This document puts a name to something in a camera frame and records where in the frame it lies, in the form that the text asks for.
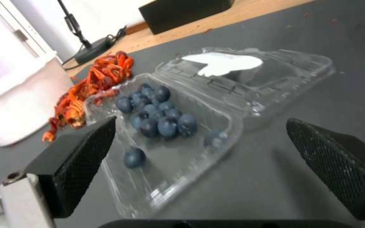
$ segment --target white label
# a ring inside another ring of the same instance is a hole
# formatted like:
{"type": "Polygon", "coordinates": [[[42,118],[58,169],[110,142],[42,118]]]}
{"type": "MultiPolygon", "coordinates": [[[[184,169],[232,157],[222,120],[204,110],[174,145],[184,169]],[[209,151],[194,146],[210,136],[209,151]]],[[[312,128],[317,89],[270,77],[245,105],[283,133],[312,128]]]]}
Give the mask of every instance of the white label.
{"type": "Polygon", "coordinates": [[[222,76],[230,71],[253,69],[263,64],[261,59],[253,56],[231,55],[219,52],[188,55],[182,59],[208,64],[198,72],[198,75],[205,77],[222,76]]]}

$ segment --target wooden table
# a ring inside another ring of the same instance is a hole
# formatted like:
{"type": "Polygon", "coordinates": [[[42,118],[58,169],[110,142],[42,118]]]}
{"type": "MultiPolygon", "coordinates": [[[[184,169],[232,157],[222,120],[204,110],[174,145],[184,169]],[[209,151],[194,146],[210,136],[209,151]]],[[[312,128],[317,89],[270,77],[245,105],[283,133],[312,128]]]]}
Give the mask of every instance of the wooden table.
{"type": "MultiPolygon", "coordinates": [[[[232,8],[222,13],[191,22],[157,35],[153,35],[148,28],[127,35],[102,55],[115,53],[119,50],[123,50],[127,53],[136,52],[141,49],[150,48],[162,43],[167,43],[197,33],[206,32],[210,29],[217,29],[219,27],[227,26],[233,23],[241,22],[243,20],[273,13],[311,1],[313,0],[236,0],[232,8]]],[[[82,66],[67,71],[68,76],[72,77],[76,75],[85,66],[91,64],[93,61],[94,60],[91,60],[82,66]]],[[[64,67],[69,68],[75,65],[77,65],[77,63],[73,59],[67,62],[64,67]]]]}

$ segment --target clear plastic clamshell container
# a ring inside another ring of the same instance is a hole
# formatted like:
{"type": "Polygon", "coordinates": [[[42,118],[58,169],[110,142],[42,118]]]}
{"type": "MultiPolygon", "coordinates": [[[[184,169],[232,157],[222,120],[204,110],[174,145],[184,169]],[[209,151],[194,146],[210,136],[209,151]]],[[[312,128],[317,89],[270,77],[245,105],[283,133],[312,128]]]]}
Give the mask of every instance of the clear plastic clamshell container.
{"type": "Polygon", "coordinates": [[[129,96],[142,83],[153,88],[165,85],[174,106],[197,119],[198,130],[188,138],[146,138],[130,124],[131,114],[116,108],[116,98],[100,105],[94,101],[101,94],[88,98],[87,124],[117,116],[115,139],[102,168],[120,215],[149,218],[225,156],[244,129],[255,127],[261,117],[276,113],[332,73],[332,61],[324,56],[204,48],[113,88],[119,90],[118,96],[129,96]],[[205,138],[214,132],[217,137],[205,147],[205,138]],[[145,152],[143,167],[128,169],[123,164],[131,146],[145,152]]]}

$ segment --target blueberry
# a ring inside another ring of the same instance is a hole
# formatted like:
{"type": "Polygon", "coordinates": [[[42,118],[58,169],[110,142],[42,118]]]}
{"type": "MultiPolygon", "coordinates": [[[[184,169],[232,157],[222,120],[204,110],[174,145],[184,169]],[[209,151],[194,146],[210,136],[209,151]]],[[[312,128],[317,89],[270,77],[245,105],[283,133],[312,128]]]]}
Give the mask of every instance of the blueberry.
{"type": "Polygon", "coordinates": [[[156,106],[156,105],[148,104],[148,105],[146,105],[146,106],[143,108],[143,110],[145,110],[145,111],[146,111],[146,112],[148,112],[148,113],[151,113],[151,112],[153,112],[153,111],[158,110],[158,108],[157,108],[157,106],[156,106]]]}
{"type": "Polygon", "coordinates": [[[164,117],[164,112],[157,109],[157,110],[150,112],[149,117],[158,121],[158,119],[160,119],[161,117],[164,117]]]}
{"type": "Polygon", "coordinates": [[[166,117],[173,117],[176,120],[178,120],[180,118],[180,116],[181,116],[181,112],[178,111],[175,108],[172,108],[172,109],[169,109],[169,110],[165,111],[165,116],[166,117]]]}
{"type": "Polygon", "coordinates": [[[129,169],[141,167],[145,164],[146,155],[143,150],[132,147],[130,148],[123,157],[123,163],[129,169]]]}
{"type": "Polygon", "coordinates": [[[151,104],[152,102],[148,99],[148,98],[146,98],[146,97],[144,97],[144,98],[141,98],[140,100],[139,100],[139,102],[138,102],[138,104],[136,105],[136,110],[137,111],[142,111],[143,109],[144,109],[144,107],[146,107],[146,105],[149,105],[149,104],[151,104]]]}
{"type": "Polygon", "coordinates": [[[142,122],[149,118],[149,114],[146,111],[136,112],[131,116],[131,124],[136,130],[140,129],[142,122]]]}
{"type": "Polygon", "coordinates": [[[226,133],[220,131],[212,131],[208,133],[204,138],[204,146],[221,146],[227,138],[226,133]]]}
{"type": "Polygon", "coordinates": [[[129,95],[129,99],[133,100],[136,97],[139,97],[142,93],[140,91],[135,91],[129,95]]]}
{"type": "Polygon", "coordinates": [[[129,97],[120,97],[115,102],[116,107],[123,113],[129,113],[133,110],[129,97]]]}
{"type": "Polygon", "coordinates": [[[143,83],[143,84],[141,84],[140,86],[139,86],[139,91],[142,91],[143,90],[143,88],[152,88],[148,83],[143,83]]]}
{"type": "Polygon", "coordinates": [[[178,131],[183,137],[192,136],[197,131],[197,120],[192,115],[182,115],[178,119],[178,131]]]}
{"type": "Polygon", "coordinates": [[[157,136],[157,121],[148,118],[142,121],[142,125],[140,126],[140,132],[149,138],[153,138],[157,136]]]}
{"type": "Polygon", "coordinates": [[[132,95],[132,100],[131,100],[132,106],[137,106],[142,99],[148,99],[148,98],[141,93],[132,95]]]}
{"type": "Polygon", "coordinates": [[[156,106],[160,105],[160,102],[156,99],[155,93],[151,93],[148,98],[152,101],[152,104],[156,106]]]}
{"type": "Polygon", "coordinates": [[[161,111],[167,111],[169,109],[172,109],[174,108],[174,105],[173,103],[171,103],[171,101],[164,101],[162,103],[160,103],[158,105],[158,108],[161,110],[161,111]]]}
{"type": "Polygon", "coordinates": [[[161,85],[156,89],[155,95],[159,102],[163,102],[168,100],[168,98],[170,98],[170,90],[164,85],[161,85]]]}
{"type": "Polygon", "coordinates": [[[163,117],[157,124],[158,132],[164,137],[175,137],[178,135],[177,121],[173,117],[163,117]]]}
{"type": "Polygon", "coordinates": [[[154,93],[154,91],[152,88],[148,88],[148,87],[142,88],[142,94],[145,95],[146,97],[150,97],[150,95],[153,93],[154,93]]]}

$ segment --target grey tabletop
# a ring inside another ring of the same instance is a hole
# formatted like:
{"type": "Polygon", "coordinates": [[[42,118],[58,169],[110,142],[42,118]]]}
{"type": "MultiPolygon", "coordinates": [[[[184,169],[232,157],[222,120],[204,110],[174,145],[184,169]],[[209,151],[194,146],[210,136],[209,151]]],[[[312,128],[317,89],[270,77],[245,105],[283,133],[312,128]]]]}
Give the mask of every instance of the grey tabletop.
{"type": "MultiPolygon", "coordinates": [[[[202,47],[284,48],[333,59],[337,73],[245,133],[210,172],[156,217],[168,219],[356,220],[301,159],[285,131],[295,117],[365,141],[365,1],[318,0],[132,53],[135,74],[202,47]]],[[[0,181],[47,145],[43,128],[0,148],[0,181]]],[[[58,227],[98,227],[120,219],[106,179],[97,173],[75,212],[58,227]]]]}

